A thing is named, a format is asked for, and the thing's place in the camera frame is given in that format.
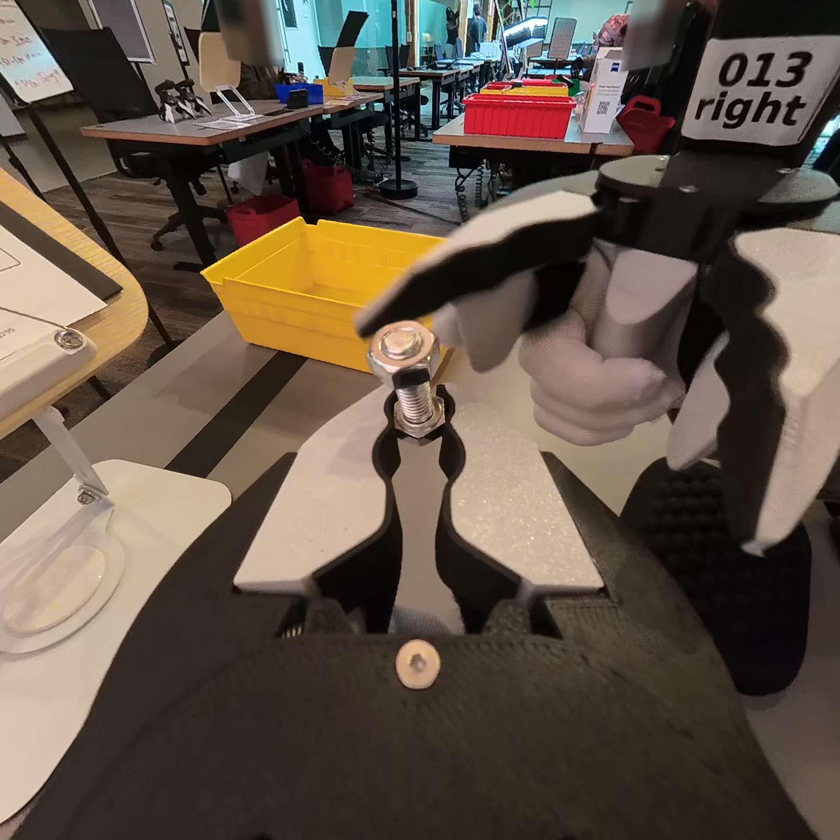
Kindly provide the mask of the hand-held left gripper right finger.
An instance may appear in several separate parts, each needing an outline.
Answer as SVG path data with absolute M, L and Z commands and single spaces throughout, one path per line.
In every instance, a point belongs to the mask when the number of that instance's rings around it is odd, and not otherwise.
M 601 595 L 605 583 L 539 447 L 462 388 L 442 388 L 437 573 L 465 631 L 513 600 Z

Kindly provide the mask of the silver hex nut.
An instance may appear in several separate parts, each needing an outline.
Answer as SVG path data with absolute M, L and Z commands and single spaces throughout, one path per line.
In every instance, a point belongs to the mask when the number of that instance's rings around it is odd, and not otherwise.
M 440 350 L 439 366 L 442 360 Z M 429 383 L 405 389 L 392 389 L 395 395 L 393 408 L 394 426 L 405 436 L 420 442 L 436 435 L 445 425 L 445 404 L 438 396 L 435 375 Z

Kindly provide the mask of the silver hex bolt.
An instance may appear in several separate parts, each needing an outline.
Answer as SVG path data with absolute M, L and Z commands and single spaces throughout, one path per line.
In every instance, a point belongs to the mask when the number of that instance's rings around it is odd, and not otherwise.
M 439 366 L 440 344 L 420 322 L 400 321 L 384 326 L 367 351 L 371 372 L 394 390 L 432 381 Z

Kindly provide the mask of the yellow plastic bin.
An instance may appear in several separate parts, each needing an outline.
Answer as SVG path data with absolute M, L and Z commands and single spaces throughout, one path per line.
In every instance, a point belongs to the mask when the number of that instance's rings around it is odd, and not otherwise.
M 202 274 L 247 343 L 369 373 L 357 311 L 443 241 L 296 217 Z

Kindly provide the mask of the person's right hand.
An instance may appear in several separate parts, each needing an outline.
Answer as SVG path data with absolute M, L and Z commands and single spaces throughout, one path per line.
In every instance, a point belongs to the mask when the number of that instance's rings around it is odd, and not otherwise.
M 579 446 L 611 443 L 681 401 L 677 347 L 697 265 L 642 250 L 593 246 L 568 310 L 531 330 L 537 273 L 450 302 L 433 315 L 441 342 L 488 372 L 514 345 L 531 381 L 537 425 Z

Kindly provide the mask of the red plastic bin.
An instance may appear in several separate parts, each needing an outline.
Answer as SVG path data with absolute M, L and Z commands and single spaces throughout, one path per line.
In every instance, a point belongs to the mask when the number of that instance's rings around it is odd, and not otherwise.
M 569 97 L 482 92 L 465 100 L 465 134 L 564 140 L 575 101 Z

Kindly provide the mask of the black floor pole stand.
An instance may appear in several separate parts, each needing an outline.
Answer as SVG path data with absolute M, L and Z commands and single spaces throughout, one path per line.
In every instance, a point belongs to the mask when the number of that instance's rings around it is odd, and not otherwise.
M 392 112 L 391 112 L 391 126 L 392 126 L 392 146 L 393 146 L 393 162 L 394 162 L 394 176 L 392 178 L 384 179 L 379 184 L 380 194 L 391 201 L 405 201 L 417 196 L 417 184 L 407 178 L 403 178 L 402 168 L 402 115 L 400 107 L 401 97 L 401 79 L 400 79 L 400 60 L 399 60 L 399 26 L 398 26 L 398 10 L 397 1 L 391 1 L 391 19 L 392 19 L 392 43 L 391 43 L 391 69 L 392 69 Z

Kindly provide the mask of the red floor bin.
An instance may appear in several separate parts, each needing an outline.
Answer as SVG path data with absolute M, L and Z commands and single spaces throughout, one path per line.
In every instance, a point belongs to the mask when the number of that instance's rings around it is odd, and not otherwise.
M 253 196 L 225 208 L 237 247 L 245 247 L 300 215 L 298 201 L 281 193 Z
M 354 205 L 353 178 L 341 165 L 314 164 L 303 159 L 310 210 L 320 215 L 334 215 Z

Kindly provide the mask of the beige document stand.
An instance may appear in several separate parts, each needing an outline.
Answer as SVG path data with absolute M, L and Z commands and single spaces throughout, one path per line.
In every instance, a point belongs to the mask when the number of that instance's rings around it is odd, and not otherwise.
M 335 47 L 332 51 L 330 68 L 324 87 L 324 100 L 350 99 L 356 97 L 352 81 L 355 47 Z
M 231 59 L 219 32 L 201 32 L 198 37 L 199 76 L 202 88 L 225 106 L 226 119 L 253 122 L 258 114 L 238 90 L 242 62 Z

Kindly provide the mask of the clear plastic disc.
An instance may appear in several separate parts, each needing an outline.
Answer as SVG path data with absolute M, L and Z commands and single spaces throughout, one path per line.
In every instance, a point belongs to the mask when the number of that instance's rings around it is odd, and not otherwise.
M 125 554 L 112 535 L 108 498 L 58 523 L 2 542 L 1 650 L 33 654 L 88 625 L 115 594 Z

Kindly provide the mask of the grey desk wood edge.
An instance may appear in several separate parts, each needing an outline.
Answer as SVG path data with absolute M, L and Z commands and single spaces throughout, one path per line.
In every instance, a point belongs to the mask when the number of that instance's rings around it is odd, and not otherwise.
M 257 100 L 253 104 L 259 115 L 256 121 L 232 121 L 223 128 L 210 127 L 211 123 L 222 119 L 221 107 L 216 106 L 213 116 L 207 119 L 168 123 L 148 115 L 93 124 L 80 128 L 80 132 L 88 138 L 134 144 L 161 161 L 161 179 L 182 214 L 198 257 L 196 263 L 178 262 L 175 268 L 198 273 L 214 264 L 217 255 L 188 178 L 174 168 L 172 156 L 175 149 L 198 150 L 204 155 L 217 151 L 227 163 L 232 163 L 259 152 L 285 150 L 290 146 L 287 156 L 292 184 L 300 210 L 307 212 L 306 182 L 296 142 L 311 135 L 314 119 L 327 117 L 335 122 L 336 127 L 342 128 L 369 117 L 373 104 L 384 99 L 382 92 L 362 92 L 348 98 L 328 98 L 323 104 L 295 110 L 281 108 L 278 100 Z

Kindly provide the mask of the framed sign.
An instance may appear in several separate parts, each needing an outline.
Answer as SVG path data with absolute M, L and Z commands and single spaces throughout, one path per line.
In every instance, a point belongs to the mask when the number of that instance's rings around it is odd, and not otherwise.
M 109 29 L 128 60 L 155 65 L 151 42 L 135 1 L 87 1 L 97 26 Z

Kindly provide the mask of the whiteboard easel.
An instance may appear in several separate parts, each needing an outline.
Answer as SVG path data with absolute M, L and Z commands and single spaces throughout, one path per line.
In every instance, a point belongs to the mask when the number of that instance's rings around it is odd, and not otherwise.
M 13 98 L 26 105 L 75 90 L 15 1 L 1 1 L 1 76 Z

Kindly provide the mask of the red handled caddy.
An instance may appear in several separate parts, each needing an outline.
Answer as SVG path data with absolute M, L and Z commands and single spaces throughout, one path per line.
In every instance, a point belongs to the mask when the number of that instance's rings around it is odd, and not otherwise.
M 665 137 L 676 125 L 676 120 L 661 111 L 656 98 L 635 96 L 616 115 L 616 121 L 633 143 L 633 152 L 641 155 L 658 154 Z

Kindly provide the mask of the white stand bracket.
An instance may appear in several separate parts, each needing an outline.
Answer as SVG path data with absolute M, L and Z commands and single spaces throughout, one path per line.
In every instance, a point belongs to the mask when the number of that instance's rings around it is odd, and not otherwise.
M 85 506 L 109 497 L 109 490 L 65 425 L 60 411 L 48 406 L 33 421 L 62 458 L 78 484 L 78 502 Z

